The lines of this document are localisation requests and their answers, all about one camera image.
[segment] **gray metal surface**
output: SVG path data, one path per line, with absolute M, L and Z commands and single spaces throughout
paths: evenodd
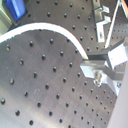
M 101 3 L 110 8 L 108 15 L 112 16 L 115 5 L 109 1 Z M 22 21 L 21 25 L 33 22 L 54 23 L 68 29 L 78 40 L 82 37 L 80 42 L 86 51 L 88 49 L 95 52 L 104 47 L 104 44 L 96 43 L 91 1 L 59 0 L 55 5 L 55 1 L 52 0 L 40 0 L 39 4 L 32 0 L 26 6 L 31 16 Z M 127 21 L 122 20 L 125 18 L 123 10 L 120 10 L 117 16 L 112 45 L 128 32 Z M 105 25 L 106 36 L 109 26 Z M 30 41 L 33 42 L 33 47 L 30 47 Z M 10 51 L 7 51 L 7 45 L 10 46 Z M 65 37 L 49 31 L 26 32 L 0 44 L 0 127 L 107 127 L 116 96 L 107 85 L 97 88 L 92 79 L 84 77 L 79 67 L 82 58 L 75 50 L 73 44 L 67 42 Z M 33 78 L 34 72 L 37 73 L 36 78 Z M 10 84 L 11 78 L 14 79 L 13 85 Z

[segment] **white wire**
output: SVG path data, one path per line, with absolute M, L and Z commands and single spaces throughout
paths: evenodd
M 21 33 L 31 31 L 31 30 L 40 30 L 40 29 L 41 30 L 49 30 L 49 31 L 53 31 L 53 32 L 62 34 L 63 36 L 68 38 L 74 44 L 74 46 L 78 49 L 78 51 L 83 59 L 88 59 L 88 56 L 87 56 L 85 50 L 83 49 L 82 45 L 80 44 L 80 42 L 76 39 L 76 37 L 72 33 L 70 33 L 68 30 L 66 30 L 65 28 L 63 28 L 61 26 L 51 24 L 51 23 L 42 23 L 42 22 L 41 23 L 31 23 L 31 24 L 26 24 L 21 27 L 15 28 L 15 29 L 5 33 L 4 35 L 0 36 L 0 43 L 6 41 L 16 35 L 19 35 Z

